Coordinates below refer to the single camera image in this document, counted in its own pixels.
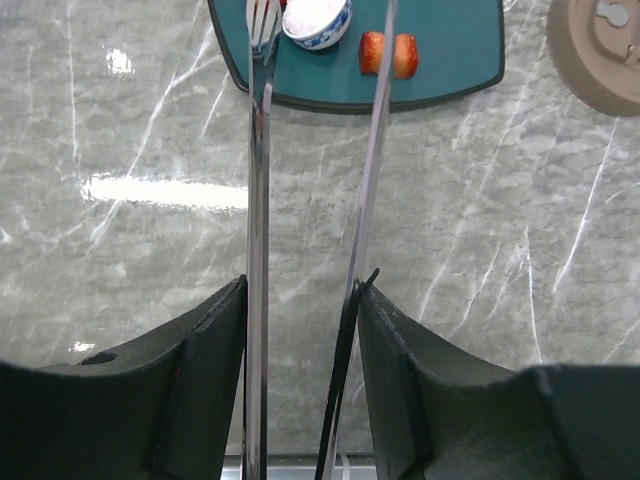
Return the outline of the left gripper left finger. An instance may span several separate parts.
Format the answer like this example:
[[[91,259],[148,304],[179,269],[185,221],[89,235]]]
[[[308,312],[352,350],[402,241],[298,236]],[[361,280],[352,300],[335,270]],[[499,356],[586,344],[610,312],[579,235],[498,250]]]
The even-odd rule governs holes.
[[[246,337],[247,281],[78,364],[1,365],[5,479],[217,479]]]

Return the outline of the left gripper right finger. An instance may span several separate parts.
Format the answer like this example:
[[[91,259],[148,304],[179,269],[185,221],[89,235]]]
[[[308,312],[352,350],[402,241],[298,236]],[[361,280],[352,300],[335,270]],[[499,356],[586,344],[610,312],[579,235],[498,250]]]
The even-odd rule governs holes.
[[[359,312],[381,479],[635,479],[639,370],[511,371],[400,311],[375,288]]]

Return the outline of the metal tongs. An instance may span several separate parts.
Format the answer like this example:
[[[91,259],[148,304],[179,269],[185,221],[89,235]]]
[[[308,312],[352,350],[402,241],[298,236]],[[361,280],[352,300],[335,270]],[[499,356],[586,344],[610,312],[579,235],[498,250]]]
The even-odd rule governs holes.
[[[269,285],[269,163],[270,114],[282,11],[274,1],[269,12],[255,18],[254,1],[246,5],[249,36],[249,182],[248,182],[248,317],[244,357],[243,452],[241,476],[267,476],[268,285]],[[353,348],[361,295],[371,286],[359,280],[366,258],[388,125],[394,67],[397,4],[387,4],[385,44],[372,107],[371,126],[346,280],[334,363],[323,420],[315,476],[329,479],[336,461],[342,398]]]

